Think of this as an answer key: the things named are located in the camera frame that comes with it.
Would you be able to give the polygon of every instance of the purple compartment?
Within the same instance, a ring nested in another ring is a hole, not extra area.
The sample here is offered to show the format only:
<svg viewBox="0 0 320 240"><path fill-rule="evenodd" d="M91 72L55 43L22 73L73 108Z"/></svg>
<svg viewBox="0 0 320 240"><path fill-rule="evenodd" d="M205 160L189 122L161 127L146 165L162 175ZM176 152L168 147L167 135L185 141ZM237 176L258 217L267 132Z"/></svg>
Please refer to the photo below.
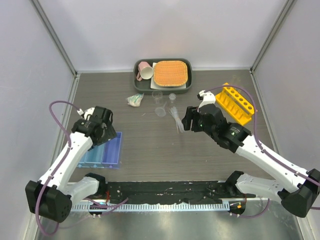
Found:
<svg viewBox="0 0 320 240"><path fill-rule="evenodd" d="M105 168L120 168L120 157L122 148L122 132L117 131L116 137L104 144L101 164Z"/></svg>

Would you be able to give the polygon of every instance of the plastic bag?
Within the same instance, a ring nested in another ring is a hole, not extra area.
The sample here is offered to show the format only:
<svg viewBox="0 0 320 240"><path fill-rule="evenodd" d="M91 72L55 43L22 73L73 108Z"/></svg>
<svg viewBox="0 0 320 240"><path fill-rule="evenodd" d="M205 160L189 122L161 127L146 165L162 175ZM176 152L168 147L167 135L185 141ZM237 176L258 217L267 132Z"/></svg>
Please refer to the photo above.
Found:
<svg viewBox="0 0 320 240"><path fill-rule="evenodd" d="M132 107L139 107L141 100L144 98L144 93L140 94L137 93L136 95L127 97L127 101L128 101L128 105L132 106Z"/></svg>

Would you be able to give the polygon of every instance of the yellow holder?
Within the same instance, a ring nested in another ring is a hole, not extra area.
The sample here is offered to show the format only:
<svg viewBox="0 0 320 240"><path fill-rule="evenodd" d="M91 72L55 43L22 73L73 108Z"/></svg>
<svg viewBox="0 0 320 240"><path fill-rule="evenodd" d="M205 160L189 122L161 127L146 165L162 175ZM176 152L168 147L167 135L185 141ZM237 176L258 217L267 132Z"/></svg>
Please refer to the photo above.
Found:
<svg viewBox="0 0 320 240"><path fill-rule="evenodd" d="M233 87L224 87L222 92L215 96L215 99L242 126L249 123L252 120L252 115L255 114L254 106Z"/></svg>

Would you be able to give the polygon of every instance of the pink mug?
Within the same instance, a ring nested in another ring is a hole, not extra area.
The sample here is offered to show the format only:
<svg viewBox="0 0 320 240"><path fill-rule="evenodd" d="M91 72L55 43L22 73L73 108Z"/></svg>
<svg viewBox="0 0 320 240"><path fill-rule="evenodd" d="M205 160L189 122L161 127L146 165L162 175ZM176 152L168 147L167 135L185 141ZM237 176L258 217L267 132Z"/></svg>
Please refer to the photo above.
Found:
<svg viewBox="0 0 320 240"><path fill-rule="evenodd" d="M138 65L138 74L136 79L141 81L142 79L150 79L154 75L154 69L146 61L142 61Z"/></svg>

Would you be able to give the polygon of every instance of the orange woven tray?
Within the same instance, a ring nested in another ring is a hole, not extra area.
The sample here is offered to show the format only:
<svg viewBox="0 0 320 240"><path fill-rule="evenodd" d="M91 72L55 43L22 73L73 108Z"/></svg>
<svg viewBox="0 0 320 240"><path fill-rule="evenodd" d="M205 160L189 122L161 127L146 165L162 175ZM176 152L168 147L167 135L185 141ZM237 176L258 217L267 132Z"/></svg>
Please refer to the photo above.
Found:
<svg viewBox="0 0 320 240"><path fill-rule="evenodd" d="M160 61L154 67L153 79L161 87L180 87L188 81L187 65L182 61Z"/></svg>

